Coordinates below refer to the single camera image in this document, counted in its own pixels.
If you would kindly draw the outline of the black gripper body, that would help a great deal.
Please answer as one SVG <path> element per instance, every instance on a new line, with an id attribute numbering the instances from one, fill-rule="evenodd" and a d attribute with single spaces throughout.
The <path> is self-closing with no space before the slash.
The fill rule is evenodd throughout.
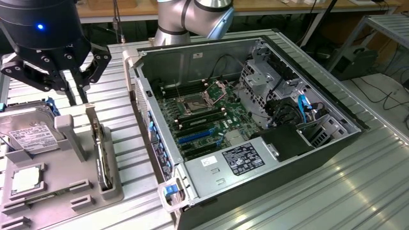
<path id="1" fill-rule="evenodd" d="M 28 62 L 47 71 L 80 69 L 91 51 L 75 0 L 3 0 L 0 27 L 15 50 L 2 71 Z"/>

